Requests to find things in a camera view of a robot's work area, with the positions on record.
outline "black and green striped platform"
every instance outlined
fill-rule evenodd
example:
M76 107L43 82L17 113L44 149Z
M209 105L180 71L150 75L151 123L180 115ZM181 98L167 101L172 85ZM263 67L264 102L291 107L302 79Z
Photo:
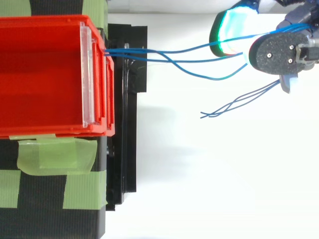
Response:
M85 14L107 36L106 0L0 0L0 17ZM106 170L107 138L98 142L92 175ZM105 233L105 206L73 206L68 198L67 176L30 176L17 168L18 142L0 140L1 239L99 239Z

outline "wire bundle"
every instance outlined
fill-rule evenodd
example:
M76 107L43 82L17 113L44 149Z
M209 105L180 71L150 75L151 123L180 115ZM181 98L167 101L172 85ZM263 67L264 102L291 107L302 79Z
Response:
M217 58L217 59L207 59L207 60L172 60L170 57L167 56L167 54L180 54L180 53L185 53L185 52L190 52L190 51L194 51L200 48L204 48L204 47L208 47L208 46L213 46L213 45L218 45L220 43L223 42L230 42L230 41L236 41L236 40L242 40L242 39L249 39L249 38L253 38L255 36L260 36L260 35L265 35L265 34L274 34L274 33L279 33L279 32L299 32L299 31L303 31L303 30L307 30L307 29L312 29L313 27L309 24L305 24L305 23L297 23L297 24L293 24L275 31L271 31L271 32L266 32L266 33L262 33L262 34L255 34L255 35L249 35L249 36L242 36L242 37L237 37L237 38L232 38L232 39L227 39L224 41L216 41L216 42L210 42L208 44L204 44L204 45L200 45L200 46L196 46L196 47L192 47L190 49L185 49L185 50L179 50L179 51L156 51L156 50L152 50L152 49L143 49L143 48L117 48L117 49L107 49L106 50L106 56L111 56L111 57L124 57L124 58L128 58L128 59L132 59L132 60L138 60L138 61L149 61L149 62L160 62L160 63L172 63L174 66L176 66L177 68L179 68L181 71L190 74L192 76L195 77L199 77L199 78L204 78L204 79L208 79L208 80L214 80L214 81L221 81L221 80L225 80L228 79L234 75L236 75L238 72L240 72L242 69L244 69L247 66L247 63L245 63L243 66L241 66L239 69L237 69L236 71L234 71L233 73L225 76L225 77L221 77L221 78L214 78L214 77L209 77L209 76L204 76L204 75L199 75L193 72L190 72L186 69L184 69L183 67L181 67L178 63L204 63L204 62L215 62L215 61L220 61L220 60L225 60L225 59L229 59L229 58L233 58L236 56L240 56L243 53L238 53L236 55L231 55L231 56L226 56L226 57L221 57L221 58ZM160 56L162 56L163 58L165 58L165 60L158 60L158 59L147 59L147 58L142 58L142 57L136 57L136 56L131 56L131 55L127 55L127 54L147 54L147 53L152 53L152 54L158 54ZM201 112L204 116L201 117L201 119L209 117L209 118L214 118L214 117L218 117L220 115L222 115L225 112L229 112L232 111L234 109L237 109L239 107L242 107L254 100L256 100L257 98L261 97L263 94L265 94L266 92L268 92L269 90L271 90L272 88L274 88L276 85L279 84L279 80L264 86L258 90L252 91L250 93L244 94L238 98L236 98L233 102L228 103L226 105L224 105L223 107L221 107L220 109L214 111L213 113L204 113ZM233 104L243 101L243 100L247 100L247 99L251 99L248 102L241 104L239 106L236 107L232 107Z
M201 117L201 119L203 118L206 118L206 117L210 117L210 118L215 118L215 117L218 117L220 115L222 115L223 113L225 112L229 112L229 111L232 111L234 109L237 109L237 108L240 108L240 107L243 107L247 104L249 104L250 102L258 99L259 97L261 97L263 94L267 93L268 91L270 91L272 88L274 88L276 85L278 85L280 83L279 80L276 80L274 81L273 83L270 83L269 85L266 85L260 89L257 89L255 91L252 91L252 92L249 92L247 94L244 94L242 96L239 96L237 97L233 102L230 102L226 105L224 105L223 107L219 108L218 110L214 111L213 113L204 113L204 112L201 112L201 114L203 114L204 116ZM236 106L236 107L233 107L230 109L230 107L237 103L237 102L240 102L240 101L243 101L243 100L247 100L247 99L250 99L252 98L252 100L249 100L248 102L246 103L243 103L239 106Z

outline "black fabric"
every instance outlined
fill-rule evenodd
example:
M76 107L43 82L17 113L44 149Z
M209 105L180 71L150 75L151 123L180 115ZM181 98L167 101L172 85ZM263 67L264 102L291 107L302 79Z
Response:
M18 170L18 147L17 141L0 139L0 170Z
M82 14L83 0L30 0L31 15Z
M106 170L106 137L97 140L91 171ZM17 170L18 142L0 140L0 169ZM30 176L21 172L17 209L0 208L1 239L99 239L105 210L63 209L66 176Z

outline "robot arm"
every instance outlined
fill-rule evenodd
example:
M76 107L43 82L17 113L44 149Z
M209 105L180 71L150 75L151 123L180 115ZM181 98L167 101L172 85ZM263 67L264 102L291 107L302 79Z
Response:
M280 83L286 93L290 93L291 83L298 79L298 72L310 70L318 63L319 0L307 0L289 12L277 29L296 23L307 23L313 28L261 37L250 50L252 65L266 73L280 75Z

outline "red plastic bin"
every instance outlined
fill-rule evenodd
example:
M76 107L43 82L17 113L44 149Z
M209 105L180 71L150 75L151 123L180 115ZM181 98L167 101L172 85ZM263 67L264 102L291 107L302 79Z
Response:
M88 16L0 18L0 36L0 137L114 135L114 63Z

